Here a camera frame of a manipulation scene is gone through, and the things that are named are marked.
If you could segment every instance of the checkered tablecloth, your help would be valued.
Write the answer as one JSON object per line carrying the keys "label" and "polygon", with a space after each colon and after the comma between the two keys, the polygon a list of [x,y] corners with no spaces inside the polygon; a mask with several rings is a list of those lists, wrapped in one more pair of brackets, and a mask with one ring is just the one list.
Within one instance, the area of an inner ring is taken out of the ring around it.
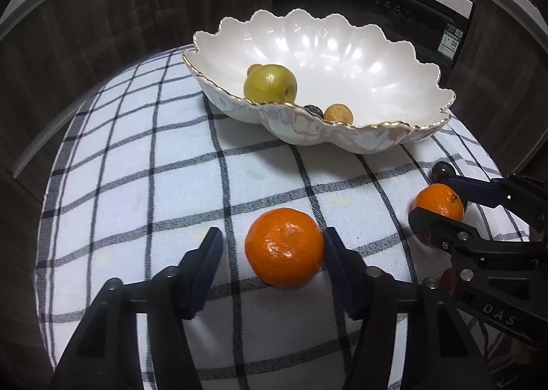
{"label": "checkered tablecloth", "polygon": [[[295,147],[220,113],[180,49],[125,70],[83,104],[51,172],[36,272],[51,361],[107,279],[149,279],[216,226],[224,256],[205,309],[184,322],[204,389],[341,388],[360,323],[333,299],[325,270],[296,291],[265,285],[246,260],[246,232],[266,210],[292,207],[335,226],[347,247],[398,280],[439,277],[448,254],[417,242],[407,214],[440,160],[467,176],[499,175],[456,119],[375,155]],[[485,238],[527,239],[527,225],[502,208],[470,205],[465,222]],[[138,325],[142,377],[154,388],[146,316]],[[400,315],[390,388],[399,387],[406,329]]]}

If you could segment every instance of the white and black plaid cloth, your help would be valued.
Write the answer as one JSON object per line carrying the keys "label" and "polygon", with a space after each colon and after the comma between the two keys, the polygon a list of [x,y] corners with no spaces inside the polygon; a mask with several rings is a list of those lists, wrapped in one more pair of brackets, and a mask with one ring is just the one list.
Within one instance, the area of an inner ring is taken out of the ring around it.
{"label": "white and black plaid cloth", "polygon": [[[247,230],[265,211],[292,207],[336,227],[347,247],[398,280],[439,277],[448,254],[417,242],[407,214],[440,160],[467,176],[499,175],[456,119],[421,143],[375,155],[295,147],[220,113],[180,49],[125,70],[81,107],[51,172],[36,291],[53,364],[107,279],[150,279],[216,226],[224,256],[205,309],[184,322],[204,389],[341,388],[360,323],[334,300],[325,270],[296,291],[265,285],[244,254]],[[485,238],[528,237],[502,208],[470,204],[465,222]],[[146,316],[138,325],[142,377],[154,388]],[[400,315],[390,388],[399,387],[406,329]]]}

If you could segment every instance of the scalloped bowl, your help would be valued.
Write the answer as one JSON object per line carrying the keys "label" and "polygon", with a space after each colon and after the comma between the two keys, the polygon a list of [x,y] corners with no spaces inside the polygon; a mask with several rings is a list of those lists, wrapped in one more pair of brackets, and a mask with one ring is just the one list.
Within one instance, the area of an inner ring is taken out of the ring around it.
{"label": "scalloped bowl", "polygon": [[[439,67],[421,63],[408,41],[391,42],[377,25],[355,27],[340,14],[315,19],[259,10],[247,22],[226,17],[219,31],[194,34],[183,60],[208,99],[239,121],[264,125],[295,145],[331,142],[370,154],[427,138],[446,124],[452,90],[438,86]],[[297,78],[295,104],[255,103],[243,96],[247,68],[277,63]],[[353,125],[327,122],[302,107],[344,103]]]}

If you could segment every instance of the bowl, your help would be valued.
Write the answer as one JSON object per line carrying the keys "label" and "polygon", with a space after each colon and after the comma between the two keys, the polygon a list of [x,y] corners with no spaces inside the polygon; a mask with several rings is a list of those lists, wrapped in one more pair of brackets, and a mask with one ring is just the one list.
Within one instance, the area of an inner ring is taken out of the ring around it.
{"label": "bowl", "polygon": [[[221,20],[212,35],[194,34],[195,51],[183,60],[207,98],[236,120],[262,124],[289,144],[331,142],[371,154],[417,142],[450,119],[452,90],[438,85],[439,67],[417,60],[408,41],[389,41],[377,25],[355,27],[340,14],[316,19],[296,9],[276,17],[259,10],[250,20]],[[253,63],[277,63],[297,78],[295,103],[246,99],[243,83]],[[328,122],[303,106],[322,110],[344,103],[352,125]]]}

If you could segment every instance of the green apple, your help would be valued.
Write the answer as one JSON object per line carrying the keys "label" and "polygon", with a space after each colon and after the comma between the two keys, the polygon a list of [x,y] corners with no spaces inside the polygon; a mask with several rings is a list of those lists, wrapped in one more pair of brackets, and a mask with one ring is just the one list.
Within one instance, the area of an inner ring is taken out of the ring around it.
{"label": "green apple", "polygon": [[255,102],[294,102],[297,79],[282,65],[263,65],[249,74],[243,84],[243,94]]}

